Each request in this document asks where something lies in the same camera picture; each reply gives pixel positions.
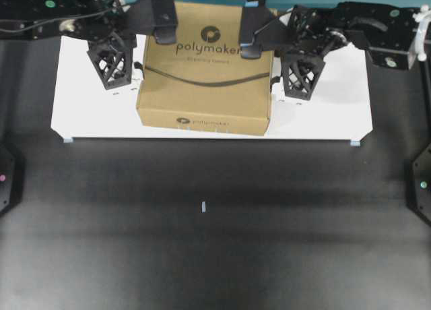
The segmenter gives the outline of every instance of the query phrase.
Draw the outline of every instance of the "black cable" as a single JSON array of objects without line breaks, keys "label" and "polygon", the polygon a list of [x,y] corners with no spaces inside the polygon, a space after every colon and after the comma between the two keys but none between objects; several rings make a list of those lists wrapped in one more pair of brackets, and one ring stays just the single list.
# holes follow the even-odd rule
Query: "black cable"
[{"label": "black cable", "polygon": [[174,75],[160,71],[159,69],[154,69],[153,67],[150,67],[148,65],[145,66],[145,70],[157,73],[161,76],[164,76],[165,78],[169,78],[169,79],[173,79],[176,81],[192,84],[194,86],[203,86],[206,88],[221,88],[224,86],[235,86],[237,84],[246,83],[246,82],[255,81],[255,80],[269,77],[269,73],[260,73],[260,74],[252,75],[249,77],[244,77],[242,79],[237,79],[237,80],[229,80],[229,81],[223,81],[223,82],[197,82],[197,81],[192,81],[192,80],[186,80],[186,79],[183,79],[181,77],[180,78],[176,77]]},{"label": "black cable", "polygon": [[119,8],[124,8],[124,7],[135,5],[135,4],[139,3],[140,1],[142,1],[142,0],[136,0],[134,2],[128,2],[128,3],[125,3],[124,5],[120,5],[118,7],[112,7],[112,8],[105,9],[105,10],[102,10],[102,11],[98,11],[98,12],[95,12],[95,13],[89,13],[87,15],[69,15],[67,17],[58,17],[58,18],[47,19],[47,20],[43,20],[41,22],[32,24],[31,26],[28,26],[28,27],[25,27],[25,28],[20,28],[20,29],[2,29],[2,28],[0,28],[0,32],[4,32],[4,33],[8,33],[8,34],[18,34],[20,32],[25,32],[27,30],[35,29],[37,27],[40,27],[40,26],[43,26],[43,25],[46,25],[46,24],[51,24],[53,22],[58,22],[58,21],[61,21],[61,20],[69,20],[69,19],[77,20],[77,19],[86,19],[86,18],[96,17],[98,15],[100,16],[100,15],[103,15],[105,13],[108,13],[110,11],[113,11],[113,10],[116,10],[116,9],[119,9]]}]

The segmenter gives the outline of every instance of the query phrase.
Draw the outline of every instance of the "polymaker logo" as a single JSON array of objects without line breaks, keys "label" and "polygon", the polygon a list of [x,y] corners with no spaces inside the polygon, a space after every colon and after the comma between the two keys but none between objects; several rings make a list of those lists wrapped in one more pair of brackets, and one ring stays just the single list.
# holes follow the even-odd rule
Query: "polymaker logo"
[{"label": "polymaker logo", "polygon": [[221,36],[222,34],[220,34],[219,29],[215,26],[206,26],[201,31],[201,37],[205,42],[216,42]]},{"label": "polymaker logo", "polygon": [[177,123],[182,123],[182,124],[187,124],[187,123],[190,123],[190,120],[189,120],[189,119],[187,119],[187,118],[178,118],[178,119],[176,120],[176,122],[177,122]]}]

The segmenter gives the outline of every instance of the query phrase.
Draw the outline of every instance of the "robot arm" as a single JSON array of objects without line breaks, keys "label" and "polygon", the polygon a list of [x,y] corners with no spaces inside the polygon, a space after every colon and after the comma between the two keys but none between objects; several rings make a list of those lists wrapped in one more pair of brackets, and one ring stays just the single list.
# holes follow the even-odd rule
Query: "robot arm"
[{"label": "robot arm", "polygon": [[172,44],[177,25],[174,0],[0,0],[0,40],[87,40],[106,89],[130,84],[136,34]]},{"label": "robot arm", "polygon": [[310,100],[325,56],[350,42],[381,67],[407,70],[416,58],[426,60],[430,21],[426,6],[343,2],[333,9],[297,5],[275,14],[265,0],[248,0],[242,9],[240,46],[245,59],[275,51],[281,58],[286,96]]}]

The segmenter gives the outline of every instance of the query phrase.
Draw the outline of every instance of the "hexagonal black plate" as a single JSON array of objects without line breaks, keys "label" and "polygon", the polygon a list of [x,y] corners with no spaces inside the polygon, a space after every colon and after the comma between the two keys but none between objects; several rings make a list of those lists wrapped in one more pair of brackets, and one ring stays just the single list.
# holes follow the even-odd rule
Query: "hexagonal black plate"
[{"label": "hexagonal black plate", "polygon": [[431,145],[413,162],[417,211],[431,221]]},{"label": "hexagonal black plate", "polygon": [[10,203],[14,169],[15,158],[0,145],[0,212]]}]

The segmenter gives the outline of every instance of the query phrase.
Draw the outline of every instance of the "wire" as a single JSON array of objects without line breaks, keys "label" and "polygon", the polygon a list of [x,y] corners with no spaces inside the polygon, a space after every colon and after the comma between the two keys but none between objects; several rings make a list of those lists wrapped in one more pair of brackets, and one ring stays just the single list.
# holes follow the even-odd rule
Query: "wire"
[{"label": "wire", "polygon": [[272,25],[272,23],[276,22],[281,17],[283,17],[285,15],[288,15],[292,11],[293,11],[293,9],[287,10],[287,11],[283,12],[282,14],[279,14],[278,16],[276,16],[276,18],[274,18],[274,19],[270,20],[269,22],[267,22],[265,25],[263,25],[263,27],[260,27],[258,30],[255,31],[255,36],[258,35],[258,34],[260,34],[265,29],[267,29],[270,25]]},{"label": "wire", "polygon": [[98,15],[100,16],[100,15],[103,15],[103,14],[108,13],[110,11],[117,10],[119,8],[124,8],[124,7],[135,5],[135,4],[139,3],[140,1],[143,1],[143,0],[136,0],[134,2],[128,2],[128,3],[125,3],[124,5],[120,5],[117,7],[111,7],[109,9],[105,9],[105,10],[94,12],[94,13],[89,13],[86,15],[69,15],[67,17],[58,17],[58,18],[47,19],[47,20],[43,20],[41,22],[37,22],[35,24],[32,24],[31,26],[28,26],[25,28],[20,28],[20,29],[2,29],[2,28],[0,28],[0,32],[4,32],[4,33],[8,33],[8,34],[18,34],[20,32],[25,32],[27,30],[35,29],[37,27],[40,27],[40,26],[43,26],[46,24],[52,24],[53,22],[58,22],[61,20],[68,20],[68,19],[77,20],[77,19],[86,19],[86,18],[96,17]]}]

